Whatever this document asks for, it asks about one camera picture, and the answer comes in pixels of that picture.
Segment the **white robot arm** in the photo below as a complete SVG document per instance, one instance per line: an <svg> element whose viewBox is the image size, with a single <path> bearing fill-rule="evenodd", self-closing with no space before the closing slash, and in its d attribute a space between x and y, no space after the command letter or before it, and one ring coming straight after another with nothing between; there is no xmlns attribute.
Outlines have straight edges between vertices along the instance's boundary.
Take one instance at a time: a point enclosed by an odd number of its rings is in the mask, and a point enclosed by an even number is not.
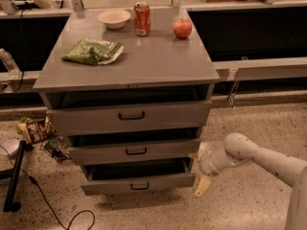
<svg viewBox="0 0 307 230"><path fill-rule="evenodd" d="M292 188L284 230L307 230L307 161L263 148L241 133L230 133L221 148L192 157L201 171L195 196L203 195L213 176L250 161Z"/></svg>

